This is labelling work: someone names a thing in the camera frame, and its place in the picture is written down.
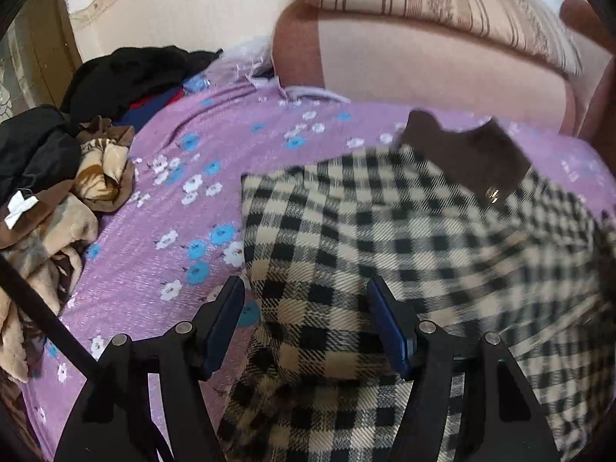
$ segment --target blue flower print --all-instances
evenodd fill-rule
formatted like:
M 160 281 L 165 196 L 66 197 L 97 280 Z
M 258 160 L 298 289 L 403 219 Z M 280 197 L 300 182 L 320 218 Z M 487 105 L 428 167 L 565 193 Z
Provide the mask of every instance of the blue flower print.
M 259 306 L 255 301 L 249 301 L 241 309 L 237 326 L 244 328 L 246 326 L 253 326 L 259 321 Z
M 184 173 L 185 168 L 186 168 L 186 163 L 180 163 L 177 167 L 175 167 L 169 173 L 169 177 L 167 178 L 167 184 L 175 184 L 178 180 L 180 180 L 180 178 L 182 177 L 182 174 Z
M 52 358 L 58 356 L 59 350 L 52 341 L 47 341 L 47 352 Z
M 205 173 L 209 176 L 216 175 L 221 169 L 221 162 L 218 160 L 213 161 L 207 167 L 205 167 Z
M 85 251 L 85 256 L 92 260 L 96 259 L 100 254 L 100 245 L 97 243 L 93 243 L 90 247 Z
M 216 227 L 210 234 L 209 240 L 212 245 L 220 246 L 228 243 L 235 236 L 235 228 L 233 224 L 225 224 L 224 226 Z
M 207 88 L 209 88 L 209 81 L 201 76 L 201 74 L 196 74 L 184 82 L 184 92 L 187 95 L 196 94 Z
M 200 285 L 209 276 L 209 264 L 200 260 L 189 267 L 186 272 L 186 281 L 189 285 Z
M 295 137 L 291 137 L 285 144 L 289 149 L 297 149 L 298 147 L 303 146 L 306 143 L 303 137 L 299 135 Z
M 186 134 L 182 137 L 182 149 L 184 151 L 192 151 L 196 149 L 199 144 L 199 136 L 195 134 Z
M 202 239 L 193 239 L 193 241 L 186 245 L 186 251 L 189 254 L 189 259 L 200 259 L 205 253 L 207 247 L 207 244 Z

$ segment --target checkered shirt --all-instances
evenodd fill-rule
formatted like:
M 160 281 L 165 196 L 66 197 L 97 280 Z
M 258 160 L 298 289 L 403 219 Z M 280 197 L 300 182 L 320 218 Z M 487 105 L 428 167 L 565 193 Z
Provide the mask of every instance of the checkered shirt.
M 242 213 L 261 322 L 218 430 L 229 460 L 386 460 L 412 384 L 371 320 L 375 275 L 449 333 L 500 333 L 563 460 L 608 408 L 616 233 L 533 169 L 496 210 L 408 146 L 365 149 L 244 176 Z M 454 376 L 440 461 L 463 389 Z

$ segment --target blue fabric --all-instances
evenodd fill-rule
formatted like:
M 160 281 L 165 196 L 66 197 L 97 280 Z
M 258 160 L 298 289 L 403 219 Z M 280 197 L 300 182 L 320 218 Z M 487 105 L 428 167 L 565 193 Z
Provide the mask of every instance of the blue fabric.
M 114 121 L 113 124 L 117 126 L 132 125 L 135 127 L 135 133 L 137 133 L 158 111 L 163 109 L 167 105 L 167 102 L 173 99 L 180 90 L 182 90 L 181 87 L 173 87 L 167 92 L 164 92 L 164 94 L 157 95 L 153 99 L 147 101 L 143 106 L 129 109 L 124 113 L 122 118 Z

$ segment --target bed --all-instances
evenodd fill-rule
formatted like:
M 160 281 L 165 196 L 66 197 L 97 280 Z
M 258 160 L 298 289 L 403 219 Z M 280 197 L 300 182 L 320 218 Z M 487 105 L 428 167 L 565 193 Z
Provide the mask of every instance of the bed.
M 117 333 L 161 335 L 212 301 L 229 275 L 242 275 L 240 178 L 388 145 L 414 106 L 289 98 L 273 80 L 257 89 L 245 80 L 185 97 L 160 111 L 131 147 L 134 194 L 101 223 L 85 253 L 79 284 L 60 315 L 79 342 L 99 357 Z M 434 110 L 446 129 L 468 130 L 486 118 Z M 538 171 L 578 194 L 599 217 L 614 212 L 616 181 L 584 141 L 501 119 L 500 125 Z M 230 350 L 202 392 L 218 425 L 242 369 L 259 317 L 248 295 Z M 40 367 L 22 387 L 43 453 L 52 459 L 84 378 L 47 342 Z M 156 381 L 152 414 L 164 429 Z

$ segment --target white bow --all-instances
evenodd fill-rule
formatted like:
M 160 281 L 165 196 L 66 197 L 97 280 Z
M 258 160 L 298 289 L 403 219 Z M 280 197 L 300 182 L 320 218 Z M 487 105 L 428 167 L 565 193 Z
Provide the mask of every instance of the white bow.
M 24 199 L 22 192 L 17 191 L 8 202 L 8 215 L 4 219 L 8 229 L 13 229 L 22 213 L 27 212 L 37 203 L 38 199 L 36 196 Z

